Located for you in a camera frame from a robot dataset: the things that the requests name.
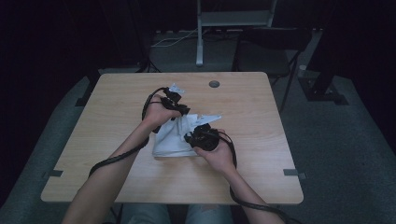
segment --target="round hole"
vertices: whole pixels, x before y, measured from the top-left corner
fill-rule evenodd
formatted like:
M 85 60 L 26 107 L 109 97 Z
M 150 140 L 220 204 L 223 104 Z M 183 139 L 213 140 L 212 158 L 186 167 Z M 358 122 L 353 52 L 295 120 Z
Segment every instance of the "round hole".
M 217 87 L 220 86 L 220 83 L 219 83 L 218 81 L 216 81 L 216 80 L 213 80 L 213 81 L 210 81 L 210 82 L 209 82 L 209 86 L 210 86 L 211 88 L 217 88 Z

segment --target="pants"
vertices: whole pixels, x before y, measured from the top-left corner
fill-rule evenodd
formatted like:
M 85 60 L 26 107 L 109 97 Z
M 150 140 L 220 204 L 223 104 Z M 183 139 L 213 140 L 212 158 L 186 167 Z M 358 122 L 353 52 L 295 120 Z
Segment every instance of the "pants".
M 171 224 L 165 204 L 127 203 L 123 206 L 122 224 Z M 186 224 L 232 224 L 230 206 L 191 204 Z

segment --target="forearm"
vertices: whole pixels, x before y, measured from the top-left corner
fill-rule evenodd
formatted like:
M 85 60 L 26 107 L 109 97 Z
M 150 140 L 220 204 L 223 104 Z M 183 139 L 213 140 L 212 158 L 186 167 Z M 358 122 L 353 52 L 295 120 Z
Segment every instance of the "forearm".
M 235 196 L 247 203 L 255 203 L 255 204 L 261 204 L 261 205 L 268 205 L 251 187 L 250 185 L 245 181 L 245 179 L 236 171 L 236 169 L 229 170 L 225 172 L 224 177 L 230 184 L 231 188 L 233 189 L 233 192 Z M 255 223 L 284 223 L 281 218 L 279 218 L 278 215 L 257 210 L 257 209 L 252 209 L 252 208 L 247 208 L 245 206 L 242 206 L 245 213 L 247 214 L 247 218 L 249 219 L 249 222 L 251 224 Z
M 155 127 L 147 122 L 140 123 L 110 158 L 141 144 L 153 129 Z M 136 156 L 137 152 L 124 160 L 97 169 L 73 199 L 64 223 L 101 223 L 120 193 Z

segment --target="chair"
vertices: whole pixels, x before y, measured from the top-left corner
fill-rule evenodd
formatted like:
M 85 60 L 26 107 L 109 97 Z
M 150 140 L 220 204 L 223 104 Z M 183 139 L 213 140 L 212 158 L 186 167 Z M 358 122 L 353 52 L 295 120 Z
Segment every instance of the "chair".
M 280 77 L 289 76 L 288 86 L 283 96 L 279 113 L 282 112 L 290 84 L 294 77 L 297 59 L 311 41 L 312 34 L 297 28 L 252 28 L 238 37 L 233 57 L 234 72 L 265 72 L 275 78 L 273 87 Z M 289 60 L 286 50 L 294 52 Z

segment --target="white cloth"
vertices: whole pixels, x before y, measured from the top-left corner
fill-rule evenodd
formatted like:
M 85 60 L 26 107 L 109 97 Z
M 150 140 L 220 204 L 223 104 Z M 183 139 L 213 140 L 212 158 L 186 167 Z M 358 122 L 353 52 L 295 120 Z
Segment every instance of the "white cloth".
M 184 135 L 193 132 L 198 126 L 195 125 L 196 120 L 198 120 L 196 114 L 168 120 L 156 134 L 152 155 L 154 157 L 196 156 L 190 144 L 184 140 Z

